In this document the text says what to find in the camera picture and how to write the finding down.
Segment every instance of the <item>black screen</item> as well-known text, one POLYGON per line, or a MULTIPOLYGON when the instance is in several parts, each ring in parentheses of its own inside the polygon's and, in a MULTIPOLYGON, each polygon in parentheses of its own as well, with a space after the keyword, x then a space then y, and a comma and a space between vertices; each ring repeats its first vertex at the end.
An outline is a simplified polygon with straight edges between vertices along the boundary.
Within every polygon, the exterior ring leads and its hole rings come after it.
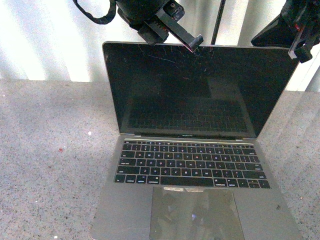
POLYGON ((287 49, 106 42, 121 133, 256 138, 298 61, 287 49))

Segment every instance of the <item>black strap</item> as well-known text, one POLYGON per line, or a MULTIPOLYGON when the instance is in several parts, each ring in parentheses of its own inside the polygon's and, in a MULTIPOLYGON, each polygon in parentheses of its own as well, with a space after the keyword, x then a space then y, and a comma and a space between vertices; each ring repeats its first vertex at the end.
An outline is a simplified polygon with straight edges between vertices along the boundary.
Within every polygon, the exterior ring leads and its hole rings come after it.
POLYGON ((91 13, 86 12, 78 3, 78 0, 73 0, 74 4, 76 5, 76 7, 84 14, 87 16, 88 19, 90 19, 92 22, 96 23, 96 24, 108 24, 110 23, 116 16, 116 0, 110 0, 110 8, 109 11, 107 13, 107 15, 100 17, 100 18, 96 18, 94 16, 92 16, 91 13))

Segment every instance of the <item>trackpad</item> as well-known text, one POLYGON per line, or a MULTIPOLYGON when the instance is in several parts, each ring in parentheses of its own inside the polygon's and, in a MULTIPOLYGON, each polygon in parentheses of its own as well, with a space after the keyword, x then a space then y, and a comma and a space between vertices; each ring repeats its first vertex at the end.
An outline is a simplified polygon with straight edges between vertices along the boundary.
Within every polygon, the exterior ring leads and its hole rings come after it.
POLYGON ((151 240, 245 240, 228 189, 154 187, 151 240))

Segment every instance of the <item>keyboard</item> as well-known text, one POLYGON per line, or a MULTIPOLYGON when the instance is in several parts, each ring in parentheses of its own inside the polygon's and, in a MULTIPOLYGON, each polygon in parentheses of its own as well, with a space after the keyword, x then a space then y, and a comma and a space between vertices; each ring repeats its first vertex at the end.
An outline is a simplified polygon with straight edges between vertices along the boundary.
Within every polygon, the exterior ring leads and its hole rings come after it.
POLYGON ((115 183, 270 189, 252 144, 126 139, 115 183))

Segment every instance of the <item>speckled surface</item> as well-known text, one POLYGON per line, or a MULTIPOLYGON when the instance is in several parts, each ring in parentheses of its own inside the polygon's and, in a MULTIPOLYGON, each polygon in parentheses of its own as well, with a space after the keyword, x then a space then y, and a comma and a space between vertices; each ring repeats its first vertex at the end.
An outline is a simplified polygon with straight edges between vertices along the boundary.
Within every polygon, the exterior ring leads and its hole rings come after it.
MULTIPOLYGON (((320 239, 319 102, 285 92, 258 139, 306 240, 320 239)), ((118 135, 107 82, 1 80, 0 239, 91 239, 118 135)))

